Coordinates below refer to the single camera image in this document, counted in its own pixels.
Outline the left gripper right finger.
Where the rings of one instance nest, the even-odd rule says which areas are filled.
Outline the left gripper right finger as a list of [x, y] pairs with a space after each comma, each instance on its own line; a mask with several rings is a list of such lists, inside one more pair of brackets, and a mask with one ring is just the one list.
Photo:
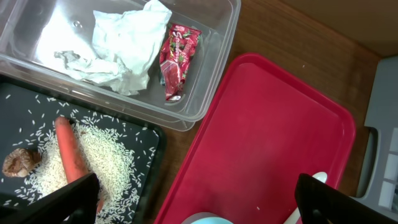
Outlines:
[[302, 223], [397, 224], [397, 221], [304, 173], [298, 177], [295, 201]]

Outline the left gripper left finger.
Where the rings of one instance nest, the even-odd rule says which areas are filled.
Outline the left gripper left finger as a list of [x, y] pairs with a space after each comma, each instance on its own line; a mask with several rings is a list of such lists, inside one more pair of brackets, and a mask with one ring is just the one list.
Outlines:
[[87, 174], [25, 208], [1, 207], [1, 223], [94, 223], [100, 185]]

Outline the white plastic spoon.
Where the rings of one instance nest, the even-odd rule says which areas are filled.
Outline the white plastic spoon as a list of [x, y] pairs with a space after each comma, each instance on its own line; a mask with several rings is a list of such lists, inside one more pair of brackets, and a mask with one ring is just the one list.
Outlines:
[[[320, 182], [325, 183], [327, 180], [327, 173], [326, 172], [317, 172], [316, 174], [312, 175], [313, 178], [319, 180]], [[284, 224], [296, 224], [300, 218], [299, 209], [296, 208], [290, 216], [286, 219]]]

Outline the orange carrot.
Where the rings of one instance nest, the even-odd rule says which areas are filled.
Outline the orange carrot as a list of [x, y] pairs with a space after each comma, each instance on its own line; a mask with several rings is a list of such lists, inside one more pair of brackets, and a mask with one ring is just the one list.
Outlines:
[[72, 183], [89, 172], [78, 148], [70, 121], [65, 117], [58, 117], [55, 120], [55, 132], [65, 176], [67, 182]]

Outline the white rice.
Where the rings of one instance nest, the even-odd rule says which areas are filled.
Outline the white rice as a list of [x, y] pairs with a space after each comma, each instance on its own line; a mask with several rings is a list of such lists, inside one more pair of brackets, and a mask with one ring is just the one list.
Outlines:
[[[72, 118], [69, 119], [86, 166], [99, 179], [104, 205], [96, 222], [122, 223], [122, 213], [139, 200], [137, 189], [130, 182], [137, 179], [131, 167], [134, 151], [119, 141], [121, 137], [114, 129], [101, 129], [94, 123], [75, 123]], [[17, 148], [36, 150], [42, 160], [26, 177], [1, 177], [2, 205], [22, 208], [66, 185], [55, 120], [43, 143], [35, 148]]]

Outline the brown food scrap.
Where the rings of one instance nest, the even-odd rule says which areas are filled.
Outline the brown food scrap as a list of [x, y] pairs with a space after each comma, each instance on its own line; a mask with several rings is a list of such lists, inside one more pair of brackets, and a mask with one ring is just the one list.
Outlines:
[[2, 173], [6, 177], [26, 177], [40, 161], [37, 151], [17, 148], [4, 159]]

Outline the light blue bowl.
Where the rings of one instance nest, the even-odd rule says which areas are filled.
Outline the light blue bowl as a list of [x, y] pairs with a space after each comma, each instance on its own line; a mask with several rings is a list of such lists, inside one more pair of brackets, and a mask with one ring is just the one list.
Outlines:
[[231, 221], [219, 217], [214, 213], [200, 212], [186, 218], [182, 224], [233, 224]]

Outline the white napkin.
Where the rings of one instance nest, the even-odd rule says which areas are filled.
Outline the white napkin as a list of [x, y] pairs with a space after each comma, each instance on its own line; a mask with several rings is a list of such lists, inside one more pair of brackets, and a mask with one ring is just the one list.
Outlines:
[[172, 11], [150, 0], [143, 9], [122, 14], [94, 11], [93, 57], [57, 51], [64, 71], [76, 80], [106, 86], [124, 96], [147, 88], [148, 71], [163, 43]]

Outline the red snack wrapper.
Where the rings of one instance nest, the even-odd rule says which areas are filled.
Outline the red snack wrapper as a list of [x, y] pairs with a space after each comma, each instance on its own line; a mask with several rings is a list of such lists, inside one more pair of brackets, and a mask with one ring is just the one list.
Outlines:
[[160, 49], [159, 65], [165, 86], [165, 100], [179, 101], [201, 31], [180, 24], [169, 25], [169, 35]]

